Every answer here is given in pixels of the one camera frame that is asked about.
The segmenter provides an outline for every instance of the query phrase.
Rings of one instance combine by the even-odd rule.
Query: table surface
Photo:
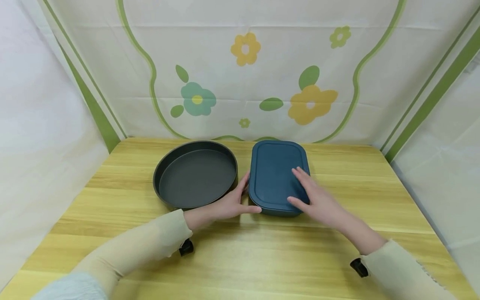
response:
[[[122,141],[0,299],[29,299],[108,239],[168,212],[152,188],[159,160],[185,140]],[[239,173],[254,142],[221,142]],[[303,144],[313,177],[341,204],[393,238],[459,300],[477,299],[382,154],[370,146]],[[307,216],[242,215],[192,237],[195,253],[152,262],[120,281],[113,299],[387,299],[349,263],[358,252]]]

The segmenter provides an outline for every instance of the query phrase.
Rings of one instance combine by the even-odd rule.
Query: green wavy line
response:
[[[95,87],[97,93],[100,95],[100,98],[102,98],[103,103],[104,103],[105,106],[107,107],[110,115],[112,115],[112,118],[113,118],[113,120],[115,121],[115,123],[117,124],[117,126],[118,126],[118,128],[120,129],[121,133],[123,134],[123,137],[124,137],[124,138],[127,138],[127,135],[126,135],[125,132],[123,131],[123,128],[120,126],[120,123],[118,122],[117,118],[116,118],[115,115],[113,114],[113,111],[111,110],[110,105],[108,105],[107,100],[105,99],[105,97],[103,96],[102,92],[100,91],[100,88],[99,88],[98,85],[96,84],[95,80],[93,80],[93,76],[91,75],[91,73],[90,73],[89,70],[87,69],[87,66],[85,65],[83,59],[80,57],[80,54],[78,53],[77,49],[76,49],[75,46],[73,45],[72,40],[70,39],[70,37],[68,36],[67,32],[65,31],[65,28],[63,28],[62,24],[60,23],[60,20],[58,19],[57,15],[56,15],[55,12],[53,11],[53,8],[50,6],[50,3],[49,3],[47,0],[43,0],[43,3],[45,4],[45,6],[47,7],[48,11],[49,11],[50,14],[52,15],[52,18],[55,20],[55,23],[57,23],[57,26],[59,27],[59,29],[60,29],[60,31],[62,32],[63,36],[65,37],[65,39],[67,40],[68,44],[69,44],[70,47],[72,48],[73,52],[75,53],[75,56],[77,57],[78,61],[79,61],[80,64],[82,65],[83,69],[85,70],[85,73],[87,73],[88,78],[89,78],[90,81],[92,82],[92,84],[93,84],[93,86]]]
[[[402,13],[403,13],[406,2],[407,2],[407,0],[398,0],[398,4],[397,4],[397,7],[395,9],[395,13],[392,17],[392,20],[390,21],[390,24],[387,27],[387,30],[385,31],[383,36],[380,38],[378,43],[375,45],[375,47],[373,47],[373,49],[369,53],[367,53],[367,55],[360,61],[358,66],[355,68],[355,71],[353,73],[353,89],[354,89],[354,91],[353,91],[352,102],[350,103],[350,106],[348,107],[347,113],[345,114],[345,117],[341,121],[340,125],[329,136],[327,136],[327,137],[325,137],[321,140],[318,140],[314,143],[324,143],[326,141],[329,141],[329,140],[333,139],[344,129],[344,127],[346,126],[346,124],[350,120],[350,117],[352,116],[353,111],[355,110],[355,107],[357,106],[357,102],[358,102],[358,99],[359,99],[360,88],[359,88],[358,80],[359,80],[360,72],[363,69],[363,67],[365,66],[365,64],[373,56],[375,56],[375,54],[377,54],[377,52],[384,46],[384,44],[387,42],[387,40],[389,39],[389,37],[393,33],[393,31],[394,31],[398,21],[400,20],[400,17],[402,15]],[[168,130],[172,134],[176,135],[177,137],[186,139],[187,137],[177,133],[176,131],[174,131],[170,127],[170,125],[167,123],[167,121],[163,117],[162,112],[160,111],[160,108],[158,107],[158,103],[156,102],[156,95],[155,95],[155,80],[156,80],[155,64],[154,64],[152,58],[140,46],[140,44],[136,40],[135,36],[133,35],[133,32],[130,29],[130,25],[129,25],[128,20],[127,20],[127,15],[125,13],[125,7],[123,5],[123,0],[117,0],[117,9],[118,9],[118,12],[119,12],[120,20],[123,24],[123,28],[125,29],[125,32],[127,33],[127,36],[129,37],[133,46],[140,52],[140,54],[143,56],[143,58],[145,58],[145,60],[147,61],[148,65],[150,67],[150,70],[152,72],[152,77],[150,78],[150,96],[152,97],[152,103],[154,105],[154,108],[155,108],[155,111],[156,111],[158,117],[160,118],[162,123],[168,128]],[[233,140],[237,140],[237,141],[244,141],[243,139],[241,139],[241,138],[239,138],[235,135],[222,135],[222,136],[214,138],[214,140],[225,140],[225,139],[233,139]],[[278,140],[278,139],[275,138],[275,137],[271,137],[271,136],[263,136],[263,137],[260,137],[260,138],[256,139],[255,141],[261,141],[261,140]]]
[[[398,1],[398,4],[395,9],[395,13],[393,14],[392,20],[390,21],[390,24],[388,25],[387,30],[385,30],[384,35],[382,36],[382,38],[380,38],[380,40],[375,45],[375,47],[373,47],[373,49],[370,52],[368,52],[367,55],[365,55],[365,57],[360,61],[358,66],[355,68],[355,71],[353,72],[353,98],[342,122],[337,127],[337,129],[333,131],[333,133],[314,143],[324,143],[333,139],[344,129],[344,127],[350,120],[350,117],[353,115],[353,111],[355,110],[355,107],[357,106],[357,102],[359,99],[360,87],[359,87],[358,80],[359,80],[360,72],[363,69],[363,66],[365,66],[365,64],[385,45],[389,37],[392,35],[392,32],[394,31],[398,21],[400,20],[400,17],[402,16],[403,9],[405,8],[406,2],[407,0]]]
[[[415,98],[413,98],[413,101],[412,103],[410,103],[410,105],[408,106],[407,110],[405,110],[405,112],[403,113],[403,116],[400,118],[400,120],[398,120],[398,123],[395,125],[395,127],[393,128],[392,132],[390,133],[390,135],[387,137],[387,139],[385,140],[385,143],[384,145],[380,148],[380,151],[383,151],[385,149],[385,147],[387,146],[387,144],[390,142],[390,140],[392,139],[392,137],[394,136],[394,134],[396,133],[396,131],[398,130],[398,128],[400,127],[400,125],[403,123],[403,120],[405,120],[405,118],[407,117],[407,115],[410,113],[410,111],[412,110],[413,106],[415,105],[415,103],[417,103],[418,99],[420,98],[420,96],[422,95],[423,91],[427,88],[427,86],[429,85],[430,81],[432,81],[432,79],[434,78],[434,76],[437,74],[438,70],[440,69],[440,67],[442,66],[442,64],[445,62],[445,60],[447,59],[447,57],[450,55],[450,52],[452,52],[453,48],[455,48],[456,44],[458,43],[458,41],[460,40],[460,38],[462,37],[463,33],[467,30],[467,28],[470,26],[470,24],[472,23],[473,19],[475,19],[475,17],[477,16],[477,14],[479,13],[480,11],[480,6],[477,8],[477,10],[472,14],[472,16],[470,17],[470,19],[468,20],[468,22],[465,24],[465,26],[462,28],[462,30],[460,31],[460,33],[456,36],[455,40],[453,41],[453,43],[450,45],[450,48],[448,48],[448,50],[445,52],[445,54],[442,56],[442,59],[440,59],[440,61],[438,62],[438,64],[436,65],[436,67],[433,69],[432,73],[430,74],[430,76],[427,78],[427,81],[425,81],[425,83],[423,84],[423,86],[421,87],[421,89],[419,90],[419,92],[417,93],[417,95],[415,96]]]
[[[133,35],[132,29],[130,28],[130,25],[128,23],[127,14],[125,12],[125,6],[123,5],[123,0],[117,0],[117,10],[118,10],[123,28],[127,33],[127,36],[129,37],[133,46],[137,49],[138,52],[140,52],[143,58],[147,61],[147,64],[150,67],[150,71],[152,73],[152,76],[150,77],[150,83],[149,83],[150,96],[152,98],[152,104],[153,104],[153,107],[155,108],[156,114],[160,118],[161,122],[167,127],[167,129],[172,134],[176,135],[179,138],[187,139],[187,137],[181,135],[180,133],[176,132],[175,130],[173,130],[173,128],[170,127],[170,125],[167,123],[167,121],[163,117],[162,112],[160,111],[160,107],[158,107],[158,103],[156,101],[156,94],[155,94],[156,67],[150,55],[148,55],[148,53],[142,48],[142,46],[140,46],[137,39]]]

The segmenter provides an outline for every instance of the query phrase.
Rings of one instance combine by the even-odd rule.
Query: container lid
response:
[[[265,209],[300,214],[301,211],[287,201],[287,197],[293,196],[310,203],[305,189],[292,173],[296,167],[310,174],[307,155],[299,144],[270,140],[256,143],[249,183],[252,201]]]

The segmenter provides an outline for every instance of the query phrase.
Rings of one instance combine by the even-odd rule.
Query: yellow flower print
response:
[[[337,47],[343,47],[347,43],[347,40],[352,36],[350,32],[350,27],[343,26],[335,28],[335,31],[330,36],[330,42],[332,45],[330,47],[335,49]]]
[[[237,35],[230,52],[237,57],[237,65],[251,65],[257,61],[257,53],[260,51],[260,43],[255,34],[249,32],[246,35]]]
[[[338,96],[334,90],[320,91],[316,85],[303,88],[300,94],[293,95],[288,116],[298,125],[310,124],[315,118],[326,115]]]

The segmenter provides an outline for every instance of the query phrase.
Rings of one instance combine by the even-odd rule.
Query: white fabric backdrop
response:
[[[379,145],[478,6],[476,0],[291,0],[275,10],[272,0],[40,2],[105,114],[115,115],[128,136],[330,137],[325,141]],[[261,45],[250,45],[252,64],[239,63],[235,51],[238,36],[247,34]],[[344,44],[332,42],[341,36]],[[185,82],[176,65],[187,71]],[[299,124],[291,99],[309,66],[319,68],[313,84],[337,97],[328,113]],[[216,97],[201,115],[189,109],[205,104],[188,97],[193,83]],[[283,106],[263,110],[270,97]],[[180,116],[172,116],[175,106],[184,107]],[[305,120],[302,111],[296,115]]]
[[[42,38],[17,1],[0,1],[0,290],[108,156]]]
[[[480,65],[468,69],[475,66],[459,76],[393,166],[480,295]]]

